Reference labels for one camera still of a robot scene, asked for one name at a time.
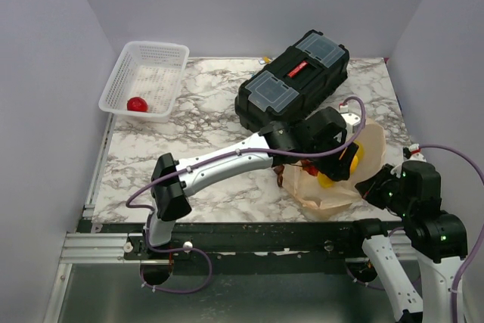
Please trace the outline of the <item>red yellow fake fruits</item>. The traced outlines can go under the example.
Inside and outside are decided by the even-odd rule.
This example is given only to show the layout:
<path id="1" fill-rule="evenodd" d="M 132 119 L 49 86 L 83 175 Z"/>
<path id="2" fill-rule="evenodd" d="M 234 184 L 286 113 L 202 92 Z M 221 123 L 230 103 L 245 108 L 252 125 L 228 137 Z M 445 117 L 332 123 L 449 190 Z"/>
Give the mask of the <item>red yellow fake fruits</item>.
<path id="1" fill-rule="evenodd" d="M 318 169 L 310 160 L 302 160 L 301 168 L 303 171 L 306 171 L 309 175 L 317 176 L 319 174 Z"/>

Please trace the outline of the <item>yellow fake mango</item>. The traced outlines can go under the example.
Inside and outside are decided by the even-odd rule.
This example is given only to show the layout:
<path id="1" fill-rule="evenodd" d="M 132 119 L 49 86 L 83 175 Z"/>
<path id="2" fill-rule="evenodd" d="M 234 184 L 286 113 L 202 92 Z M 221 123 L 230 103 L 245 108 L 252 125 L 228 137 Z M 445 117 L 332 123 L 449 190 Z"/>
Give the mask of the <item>yellow fake mango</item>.
<path id="1" fill-rule="evenodd" d="M 331 188 L 334 186 L 334 181 L 323 173 L 320 173 L 320 172 L 318 173 L 317 180 L 318 180 L 318 184 L 322 188 Z"/>

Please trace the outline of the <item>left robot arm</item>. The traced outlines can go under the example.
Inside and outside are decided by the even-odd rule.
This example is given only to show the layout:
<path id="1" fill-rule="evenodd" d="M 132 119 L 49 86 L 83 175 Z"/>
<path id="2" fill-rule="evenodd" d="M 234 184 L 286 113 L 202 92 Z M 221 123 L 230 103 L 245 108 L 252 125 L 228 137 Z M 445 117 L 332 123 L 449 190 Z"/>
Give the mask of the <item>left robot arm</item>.
<path id="1" fill-rule="evenodd" d="M 210 154 L 175 160 L 158 158 L 151 176 L 154 212 L 141 249 L 152 259 L 162 257 L 175 222 L 191 212 L 189 197 L 217 182 L 245 172 L 307 160 L 335 182 L 349 179 L 358 145 L 350 141 L 361 117 L 326 107 L 305 120 L 273 121 L 243 141 Z"/>

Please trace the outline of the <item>translucent orange plastic bag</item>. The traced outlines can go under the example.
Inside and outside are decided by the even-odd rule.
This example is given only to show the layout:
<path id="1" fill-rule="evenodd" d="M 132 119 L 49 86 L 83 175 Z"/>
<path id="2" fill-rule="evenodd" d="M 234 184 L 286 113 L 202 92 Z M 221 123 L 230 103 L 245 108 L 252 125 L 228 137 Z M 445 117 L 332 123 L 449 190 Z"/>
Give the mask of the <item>translucent orange plastic bag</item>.
<path id="1" fill-rule="evenodd" d="M 355 184 L 375 175 L 384 164 L 386 139 L 383 127 L 368 119 L 355 141 L 362 144 L 365 155 L 347 181 L 334 182 L 333 187 L 322 188 L 318 184 L 317 176 L 303 171 L 298 163 L 295 166 L 284 167 L 282 188 L 301 206 L 319 214 L 323 219 L 361 200 Z"/>

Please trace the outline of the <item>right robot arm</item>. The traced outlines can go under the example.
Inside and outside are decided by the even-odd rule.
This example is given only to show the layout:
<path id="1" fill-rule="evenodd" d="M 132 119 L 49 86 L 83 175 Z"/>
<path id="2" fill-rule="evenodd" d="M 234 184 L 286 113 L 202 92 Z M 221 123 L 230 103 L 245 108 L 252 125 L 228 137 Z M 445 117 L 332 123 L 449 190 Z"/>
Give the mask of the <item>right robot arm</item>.
<path id="1" fill-rule="evenodd" d="M 417 257 L 421 292 L 396 257 L 389 232 L 378 219 L 355 223 L 349 250 L 367 256 L 389 298 L 397 322 L 462 322 L 458 271 L 467 257 L 463 222 L 441 208 L 441 175 L 425 161 L 385 165 L 355 186 L 369 204 L 395 213 Z"/>

